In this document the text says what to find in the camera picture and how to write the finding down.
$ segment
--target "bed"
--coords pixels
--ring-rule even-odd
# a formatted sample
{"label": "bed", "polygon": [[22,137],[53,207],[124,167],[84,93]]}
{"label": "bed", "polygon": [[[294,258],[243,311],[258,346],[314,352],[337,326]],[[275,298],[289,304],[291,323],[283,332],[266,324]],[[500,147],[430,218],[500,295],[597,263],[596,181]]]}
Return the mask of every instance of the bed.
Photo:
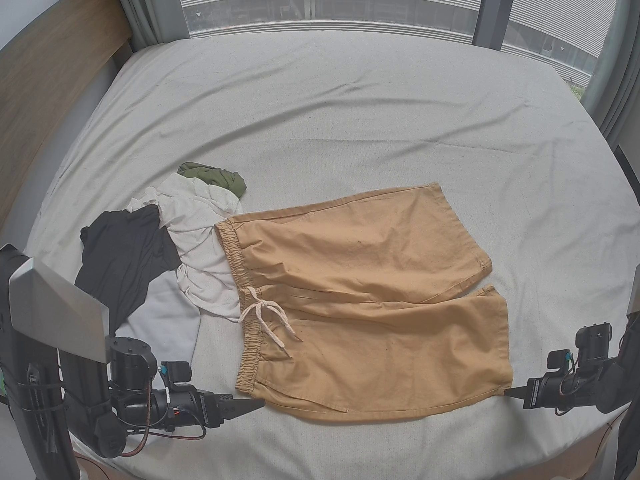
{"label": "bed", "polygon": [[[73,280],[80,228],[183,161],[238,171],[245,212],[431,181],[489,254],[509,309],[514,386],[582,326],[617,353],[640,262],[640,209],[595,124],[551,67],[469,45],[343,31],[245,33],[126,62],[60,165],[26,252]],[[235,392],[238,324],[206,312],[193,382]],[[205,440],[112,461],[174,478],[495,478],[616,414],[524,411],[491,397],[423,419],[317,424],[269,407]],[[76,442],[82,452],[87,448]]]}

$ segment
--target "tan shorts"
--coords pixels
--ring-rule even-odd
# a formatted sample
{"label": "tan shorts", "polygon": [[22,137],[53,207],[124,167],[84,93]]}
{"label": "tan shorts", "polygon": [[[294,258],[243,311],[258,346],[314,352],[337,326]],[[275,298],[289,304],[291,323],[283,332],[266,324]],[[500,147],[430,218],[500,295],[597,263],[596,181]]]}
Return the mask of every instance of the tan shorts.
{"label": "tan shorts", "polygon": [[436,183],[216,229],[244,313],[238,390],[302,418],[365,422],[451,411],[511,386],[505,300],[493,286],[459,297],[491,260]]}

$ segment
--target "wooden headboard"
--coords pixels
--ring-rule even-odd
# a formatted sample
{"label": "wooden headboard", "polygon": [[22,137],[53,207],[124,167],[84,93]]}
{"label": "wooden headboard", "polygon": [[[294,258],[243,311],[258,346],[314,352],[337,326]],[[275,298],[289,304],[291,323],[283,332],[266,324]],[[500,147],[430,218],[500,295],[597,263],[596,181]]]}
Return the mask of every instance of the wooden headboard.
{"label": "wooden headboard", "polygon": [[129,37],[120,0],[60,0],[0,50],[0,230],[38,149]]}

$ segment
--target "gray curtain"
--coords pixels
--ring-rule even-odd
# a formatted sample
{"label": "gray curtain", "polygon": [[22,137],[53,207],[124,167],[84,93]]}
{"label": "gray curtain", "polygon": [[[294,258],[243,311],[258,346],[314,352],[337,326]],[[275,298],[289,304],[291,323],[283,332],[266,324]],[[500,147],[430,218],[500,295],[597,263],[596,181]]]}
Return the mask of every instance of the gray curtain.
{"label": "gray curtain", "polygon": [[617,0],[611,28],[580,102],[612,149],[640,106],[640,0]]}
{"label": "gray curtain", "polygon": [[133,51],[159,43],[188,39],[180,0],[120,0],[133,31]]}

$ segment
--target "bed sheet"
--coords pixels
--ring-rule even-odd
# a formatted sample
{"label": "bed sheet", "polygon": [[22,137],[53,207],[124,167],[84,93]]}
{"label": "bed sheet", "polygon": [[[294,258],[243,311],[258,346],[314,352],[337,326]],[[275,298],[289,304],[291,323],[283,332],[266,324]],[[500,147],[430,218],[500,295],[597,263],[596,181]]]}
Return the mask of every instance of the bed sheet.
{"label": "bed sheet", "polygon": [[[238,171],[245,211],[438,181],[493,261],[514,385],[584,325],[625,324],[640,209],[610,149],[548,65],[409,36],[295,31],[150,47],[121,70],[53,181],[29,238],[69,280],[78,233],[183,161]],[[234,393],[241,329],[203,313],[200,388]],[[318,424],[264,408],[117,467],[149,480],[469,479],[548,459],[608,416],[491,397],[423,419]]]}

